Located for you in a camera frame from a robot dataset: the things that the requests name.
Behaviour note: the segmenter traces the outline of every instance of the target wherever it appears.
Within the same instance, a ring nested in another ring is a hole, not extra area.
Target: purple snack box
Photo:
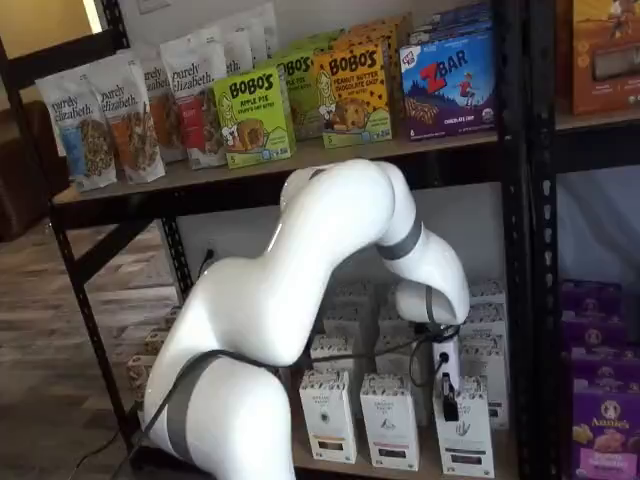
[[[622,321],[622,287],[617,283],[564,280],[560,306],[579,317]]]
[[[621,347],[628,343],[627,325],[620,317],[576,317],[573,312],[562,315],[564,350],[571,347]]]
[[[640,349],[571,349],[571,376],[574,386],[601,386],[611,390],[640,379]]]
[[[574,389],[571,477],[636,480],[640,456],[640,392]]]

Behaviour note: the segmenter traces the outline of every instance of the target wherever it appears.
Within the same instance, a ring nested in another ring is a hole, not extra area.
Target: blue snack box
[[[400,65],[412,140],[493,128],[496,84],[490,30],[405,46]]]

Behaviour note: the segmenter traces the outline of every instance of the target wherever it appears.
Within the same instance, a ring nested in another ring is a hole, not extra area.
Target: black shelf frame
[[[113,54],[129,45],[117,0],[102,0],[109,29],[97,35],[67,42],[34,54],[7,59],[0,41],[0,73],[9,94],[21,135],[29,147],[32,165],[41,165],[40,152],[33,141],[24,114],[19,89],[37,78],[63,71]],[[523,95],[527,63],[523,43],[530,12],[525,0],[494,0],[495,60],[497,74],[496,142],[388,158],[405,173],[411,188],[431,188],[471,183],[500,182],[502,190],[503,230],[507,267],[508,311],[510,318],[509,352],[512,394],[517,433],[518,472],[522,480],[548,478],[544,433],[539,423],[537,388],[539,369],[534,300],[534,254],[536,232],[531,212],[531,167],[528,113],[530,99]],[[275,205],[289,172],[189,185],[163,190],[148,190],[131,195],[100,197],[70,203],[53,202],[49,192],[50,219],[56,240],[71,279],[96,359],[103,375],[118,426],[128,449],[139,428],[132,410],[127,411],[119,394],[113,370],[106,355],[86,283],[155,219],[162,220],[178,287],[186,298],[193,280],[189,272],[176,217],[221,210]],[[116,225],[106,237],[80,258],[75,258],[67,231],[98,225]],[[300,473],[309,473],[299,469]],[[327,478],[355,478],[327,474]]]

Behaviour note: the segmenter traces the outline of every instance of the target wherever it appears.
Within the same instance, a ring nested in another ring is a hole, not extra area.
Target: green snack box
[[[278,53],[266,65],[281,66],[287,78],[291,117],[296,140],[322,135],[324,118],[318,111],[318,92],[313,81],[313,54],[317,46]]]
[[[229,168],[289,158],[296,149],[284,69],[216,80],[213,91]]]
[[[315,33],[308,37],[294,40],[289,44],[288,51],[308,47],[327,47],[343,33],[344,28],[338,28],[337,30],[331,30],[330,32]]]

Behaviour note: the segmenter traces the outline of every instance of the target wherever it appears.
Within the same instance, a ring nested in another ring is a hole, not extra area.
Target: white wall
[[[136,0],[120,0],[132,44],[162,43],[215,21],[220,17],[265,3],[265,0],[171,0],[171,6],[145,15]],[[275,0],[282,45],[311,33],[347,27],[384,15],[426,13],[470,3],[470,0]]]
[[[425,226],[453,246],[471,281],[504,275],[498,184],[419,190],[415,197]],[[278,215],[277,207],[266,207],[180,218],[191,271],[198,271],[208,246],[214,248],[218,258],[260,255],[275,230]],[[347,260],[336,275],[390,278],[371,248]]]

